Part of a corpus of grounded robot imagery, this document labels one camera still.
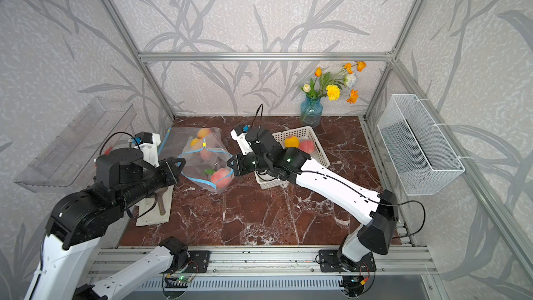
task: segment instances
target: leaf pattern wallpaper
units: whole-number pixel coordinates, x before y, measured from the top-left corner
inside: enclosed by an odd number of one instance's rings
[[[63,196],[31,193],[18,173],[95,96],[132,102],[132,133],[171,121],[97,0],[0,0],[0,44],[0,297],[18,300]]]
[[[140,51],[390,51],[414,0],[113,0]],[[295,115],[298,86],[317,66],[342,63],[148,63],[176,114]],[[324,114],[363,114],[385,63],[358,74],[354,105],[324,101]],[[346,91],[346,100],[350,91]]]
[[[530,239],[532,18],[531,0],[428,0],[400,54]],[[392,77],[370,116],[374,135],[379,136],[375,124],[395,93],[406,90]],[[388,174],[400,188],[378,141]],[[430,247],[450,298],[533,298],[533,286],[462,177],[418,198],[433,213],[415,237]],[[417,227],[422,213],[416,207],[405,211]]]

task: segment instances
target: marble tabletop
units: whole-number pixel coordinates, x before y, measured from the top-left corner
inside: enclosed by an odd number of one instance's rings
[[[238,153],[230,132],[250,117],[178,117],[175,127],[218,127],[223,143]],[[263,117],[275,133],[301,127],[298,117]],[[358,117],[323,117],[316,127],[330,170],[364,188],[382,190]],[[359,226],[323,196],[289,184],[261,190],[253,174],[236,177],[221,194],[202,190],[183,176],[175,187],[168,223],[136,226],[131,220],[119,245],[155,246],[173,236],[190,246],[241,244],[340,244]]]

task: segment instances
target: vase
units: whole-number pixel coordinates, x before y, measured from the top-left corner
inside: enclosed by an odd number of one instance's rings
[[[320,98],[305,97],[300,107],[300,123],[303,126],[310,126],[312,128],[320,124],[322,118],[322,104]]]

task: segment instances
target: white wire basket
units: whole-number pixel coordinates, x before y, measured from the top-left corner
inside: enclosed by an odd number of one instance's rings
[[[377,128],[407,195],[435,194],[464,172],[416,95],[393,94]]]
[[[285,148],[285,138],[290,136],[296,136],[300,141],[303,140],[310,140],[315,144],[315,151],[310,154],[310,156],[314,159],[316,159],[322,166],[328,168],[330,166],[330,161],[328,160],[328,157],[326,157],[326,154],[324,153],[324,150],[322,148],[322,145],[318,141],[318,138],[316,137],[315,132],[313,131],[313,128],[310,126],[304,126],[297,129],[287,130],[283,132],[276,132],[273,133],[272,136],[274,139],[280,143],[283,148]],[[274,179],[274,177],[270,175],[261,175],[260,179],[257,175],[257,172],[254,172],[255,174],[255,180],[257,183],[259,183],[259,186],[261,189],[268,189],[273,188],[275,186],[281,185],[285,186],[289,184],[289,181],[282,181],[279,179]]]

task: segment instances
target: mounting plate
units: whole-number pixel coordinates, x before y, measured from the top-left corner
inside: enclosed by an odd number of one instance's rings
[[[319,250],[318,259],[322,272],[346,272],[346,270],[341,268],[341,263],[337,258],[337,250]],[[367,272],[365,264],[368,266],[368,272],[376,271],[376,264],[372,252],[363,256],[361,261],[359,261],[359,268],[356,268],[353,272]]]
[[[189,254],[191,255],[191,260],[198,264],[198,271],[196,271],[196,264],[189,263],[189,265],[183,271],[183,273],[206,273],[207,266],[209,265],[210,251],[190,250]]]

